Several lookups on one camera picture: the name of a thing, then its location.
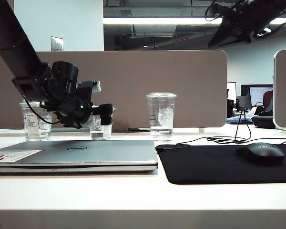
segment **wall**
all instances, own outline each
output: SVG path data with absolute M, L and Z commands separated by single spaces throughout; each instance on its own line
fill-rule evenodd
M 50 51 L 50 37 L 65 51 L 102 51 L 102 0 L 14 0 L 15 14 L 36 51 Z
M 157 47 L 157 50 L 209 49 L 207 44 L 211 37 L 209 35 L 176 42 Z M 267 39 L 252 39 L 251 44 L 238 43 L 213 49 L 222 49 L 228 54 L 228 81 L 237 82 L 237 95 L 240 95 L 241 84 L 273 83 L 274 54 L 286 49 L 286 27 Z
M 228 81 L 241 84 L 273 83 L 274 55 L 286 49 L 286 37 L 223 48 L 228 54 Z

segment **dell logo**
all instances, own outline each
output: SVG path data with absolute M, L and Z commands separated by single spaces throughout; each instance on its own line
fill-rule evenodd
M 83 150 L 83 149 L 87 149 L 87 147 L 85 147 L 85 146 L 78 146 L 78 147 L 69 147 L 69 148 L 67 148 L 67 150 Z
M 274 148 L 273 146 L 260 146 L 260 148 Z

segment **monitor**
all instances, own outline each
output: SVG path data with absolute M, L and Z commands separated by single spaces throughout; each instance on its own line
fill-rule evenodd
M 273 84 L 243 84 L 240 85 L 240 95 L 250 95 L 250 87 L 273 87 Z
M 251 105 L 262 105 L 264 93 L 271 90 L 273 90 L 273 87 L 250 87 Z
M 236 82 L 228 82 L 227 90 L 228 90 L 227 98 L 233 100 L 234 104 L 236 104 Z

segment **cubicle divider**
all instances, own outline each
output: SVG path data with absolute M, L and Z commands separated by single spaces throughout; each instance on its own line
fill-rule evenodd
M 273 118 L 279 127 L 286 127 L 286 50 L 275 54 Z
M 113 130 L 148 127 L 150 92 L 177 94 L 175 127 L 220 127 L 226 121 L 227 55 L 221 50 L 38 52 L 40 59 L 78 66 L 78 81 L 100 80 L 95 105 L 116 107 Z M 0 57 L 0 128 L 22 128 L 21 95 Z

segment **black cable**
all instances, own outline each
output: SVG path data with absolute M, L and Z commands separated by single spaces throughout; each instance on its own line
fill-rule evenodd
M 180 142 L 180 143 L 177 143 L 176 145 L 179 145 L 179 144 L 184 144 L 184 143 L 189 143 L 189 142 L 194 142 L 194 141 L 197 141 L 197 140 L 200 140 L 200 139 L 203 139 L 205 138 L 207 141 L 210 141 L 210 142 L 215 142 L 217 144 L 231 144 L 231 143 L 234 143 L 234 144 L 243 144 L 243 143 L 248 143 L 248 142 L 252 142 L 252 141 L 256 141 L 256 140 L 262 140 L 262 139 L 279 139 L 279 140 L 285 140 L 284 142 L 280 143 L 280 144 L 277 144 L 276 146 L 279 146 L 279 145 L 282 145 L 284 143 L 286 143 L 286 138 L 275 138 L 275 137 L 264 137 L 264 138 L 256 138 L 256 139 L 251 139 L 251 136 L 252 136 L 252 133 L 251 133 L 251 130 L 249 128 L 249 125 L 247 123 L 247 120 L 246 120 L 246 114 L 244 112 L 244 109 L 245 109 L 245 106 L 247 104 L 244 105 L 241 113 L 240 113 L 240 116 L 239 116 L 239 119 L 238 119 L 238 123 L 237 123 L 237 128 L 236 128 L 236 133 L 235 133 L 235 136 L 213 136 L 213 137 L 200 137 L 200 138 L 197 138 L 195 140 L 191 140 L 191 141 L 186 141 L 186 142 Z M 248 127 L 248 130 L 249 130 L 249 133 L 250 133 L 250 136 L 248 138 L 243 138 L 243 137 L 237 137 L 237 131 L 238 131 L 238 127 L 239 127 L 239 124 L 240 124 L 240 120 L 241 120 L 241 116 L 242 116 L 242 113 L 244 112 L 244 117 L 245 117 L 245 124 L 247 125 Z
M 212 3 L 208 6 L 208 8 L 206 8 L 206 10 L 205 10 L 205 12 L 204 12 L 204 19 L 205 19 L 206 21 L 214 21 L 215 19 L 222 17 L 222 16 L 217 16 L 217 17 L 214 17 L 214 18 L 211 19 L 211 20 L 207 20 L 207 19 L 206 19 L 206 18 L 207 18 L 207 13 L 208 13 L 208 11 L 210 10 L 210 8 L 212 7 L 212 5 L 213 5 L 216 1 L 217 1 L 217 0 L 213 0 Z M 236 2 L 230 9 L 231 9 L 231 10 L 234 9 L 236 6 L 238 6 L 239 4 L 241 4 L 241 2 L 242 2 L 242 0 Z
M 57 122 L 55 122 L 55 123 L 51 123 L 51 122 L 48 122 L 48 121 L 46 121 L 46 120 L 44 120 L 39 114 L 37 114 L 34 110 L 33 110 L 33 108 L 31 107 L 31 105 L 30 105 L 30 103 L 29 103 L 29 101 L 28 100 L 24 100 L 26 103 L 27 103 L 27 105 L 29 106 L 29 109 L 38 117 L 38 118 L 40 118 L 42 121 L 44 121 L 45 123 L 47 123 L 47 124 L 57 124 L 57 123 L 59 123 L 60 121 L 57 121 Z
M 255 104 L 255 106 L 256 106 L 257 104 L 262 104 L 262 105 L 264 105 L 264 103 L 263 103 L 263 102 L 257 102 L 257 103 Z
M 205 10 L 205 12 L 204 12 L 204 19 L 205 19 L 206 21 L 213 21 L 213 20 L 215 20 L 215 19 L 217 19 L 217 18 L 220 18 L 220 17 L 218 16 L 218 17 L 214 17 L 212 20 L 207 20 L 207 19 L 206 19 L 206 18 L 207 18 L 207 13 L 208 13 L 208 11 L 210 10 L 211 6 L 212 6 L 216 1 L 217 1 L 217 0 L 213 0 L 212 3 L 208 6 L 208 8 L 206 8 L 206 10 Z

